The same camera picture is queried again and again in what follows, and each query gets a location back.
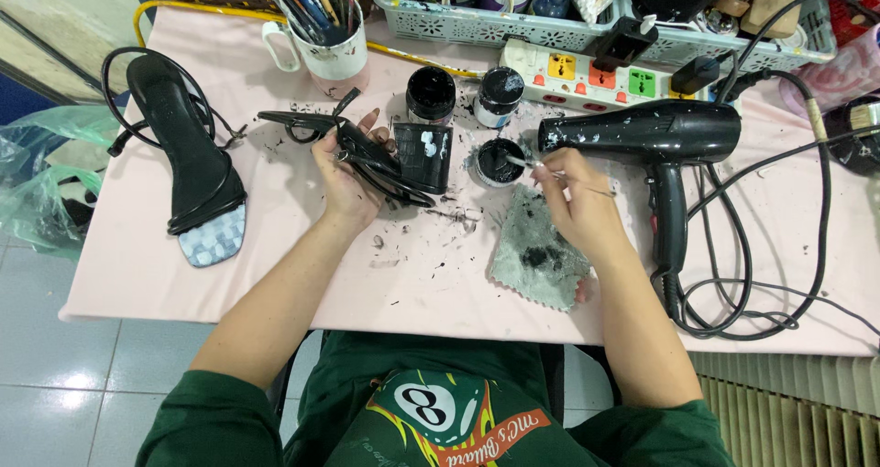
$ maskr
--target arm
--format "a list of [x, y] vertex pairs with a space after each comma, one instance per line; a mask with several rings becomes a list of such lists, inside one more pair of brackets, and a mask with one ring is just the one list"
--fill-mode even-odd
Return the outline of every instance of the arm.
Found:
[[[702, 398], [681, 340], [623, 230], [608, 179], [575, 149], [544, 159], [541, 182], [553, 223], [596, 268], [605, 353], [626, 405], [673, 407]], [[550, 172], [565, 171], [565, 180]], [[563, 194], [568, 188], [571, 200]]]
[[[358, 125], [364, 133], [379, 109]], [[369, 133], [385, 142], [388, 129]], [[266, 389], [309, 329], [348, 246], [375, 218], [381, 199], [347, 163], [337, 163], [335, 131], [312, 147], [324, 177], [326, 209], [296, 245], [233, 307], [208, 336], [190, 370], [228, 374]]]

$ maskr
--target green shirt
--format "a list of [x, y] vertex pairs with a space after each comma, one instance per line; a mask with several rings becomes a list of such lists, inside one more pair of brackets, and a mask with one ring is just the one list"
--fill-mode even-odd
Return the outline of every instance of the green shirt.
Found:
[[701, 400], [613, 407], [563, 429], [549, 412], [538, 345], [519, 342], [332, 331], [297, 417], [283, 446], [262, 390], [188, 371], [137, 465], [733, 465]]

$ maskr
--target black hair dryer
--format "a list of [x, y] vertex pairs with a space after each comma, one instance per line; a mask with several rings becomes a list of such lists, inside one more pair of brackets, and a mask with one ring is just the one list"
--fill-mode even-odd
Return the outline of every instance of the black hair dryer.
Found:
[[740, 130], [739, 113], [730, 105], [665, 99], [599, 115], [546, 118], [538, 127], [538, 148], [549, 153], [574, 147], [588, 156], [643, 167], [654, 213], [657, 272], [677, 274], [688, 250], [681, 166], [727, 158]]

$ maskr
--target power strip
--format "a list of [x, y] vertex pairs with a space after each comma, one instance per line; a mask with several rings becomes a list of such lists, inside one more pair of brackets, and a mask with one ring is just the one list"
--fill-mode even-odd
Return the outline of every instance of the power strip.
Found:
[[594, 59], [510, 39], [501, 50], [499, 65], [509, 66], [522, 76], [523, 98], [590, 113], [621, 110], [640, 102], [671, 97], [714, 99], [709, 88], [691, 95], [672, 91], [670, 72], [634, 66], [614, 72], [600, 71], [593, 68]]

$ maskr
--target pink tablecloth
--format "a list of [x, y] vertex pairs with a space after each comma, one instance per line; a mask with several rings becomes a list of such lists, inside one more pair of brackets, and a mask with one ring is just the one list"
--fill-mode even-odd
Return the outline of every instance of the pink tablecloth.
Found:
[[[307, 146], [283, 138], [279, 124], [254, 120], [260, 110], [287, 110], [292, 102], [329, 110], [335, 103], [320, 94], [307, 74], [284, 73], [263, 48], [259, 21], [161, 8], [149, 46], [173, 57], [199, 81], [214, 108], [233, 127], [248, 123], [248, 138], [231, 152], [249, 197], [247, 232], [236, 257], [207, 269], [193, 269], [177, 240], [165, 233], [170, 215], [171, 175], [160, 152], [132, 140], [111, 161], [63, 320], [134, 317], [216, 322], [239, 297], [293, 245], [323, 210], [321, 180]], [[368, 38], [452, 66], [485, 69], [498, 51], [458, 44], [418, 43], [393, 38], [382, 22], [368, 26]], [[345, 115], [357, 117], [379, 106], [380, 123], [405, 113], [403, 92], [419, 66], [371, 52], [372, 80], [366, 93]], [[458, 82], [459, 92], [473, 94], [473, 82]], [[420, 333], [459, 338], [494, 338], [598, 344], [602, 341], [598, 285], [587, 303], [562, 313], [527, 302], [487, 280], [512, 189], [490, 190], [462, 168], [472, 147], [498, 134], [481, 130], [456, 110], [451, 149], [450, 200], [437, 210], [466, 211], [478, 219], [476, 231], [424, 210], [384, 209], [356, 241], [331, 283], [313, 321], [314, 328]], [[743, 97], [743, 133], [739, 146], [718, 169], [723, 175], [755, 160], [809, 143], [808, 124], [781, 109], [776, 84], [760, 86]], [[536, 128], [555, 108], [523, 105], [519, 118], [502, 131], [516, 138]], [[134, 120], [134, 108], [128, 118]], [[644, 172], [596, 161], [615, 182], [627, 231], [647, 270], [651, 236]], [[876, 181], [851, 175], [832, 164], [833, 202], [828, 268], [824, 291], [833, 300], [880, 323], [880, 249]], [[781, 161], [763, 175], [752, 174], [731, 189], [754, 253], [755, 279], [806, 291], [816, 263], [820, 206], [818, 155], [804, 153]], [[686, 189], [696, 198], [693, 173]], [[733, 236], [720, 203], [711, 207], [722, 273], [733, 270]], [[385, 247], [374, 247], [374, 237]], [[371, 268], [378, 261], [394, 267]], [[701, 222], [691, 222], [682, 282], [687, 286], [710, 277]], [[707, 318], [724, 313], [714, 289], [694, 297]], [[750, 308], [791, 311], [800, 299], [785, 293], [753, 292]], [[876, 338], [860, 323], [822, 303], [801, 319], [802, 327], [773, 338], [738, 343], [698, 340], [682, 334], [689, 350], [714, 352], [799, 352], [869, 355]], [[751, 332], [761, 321], [743, 320], [732, 331]]]

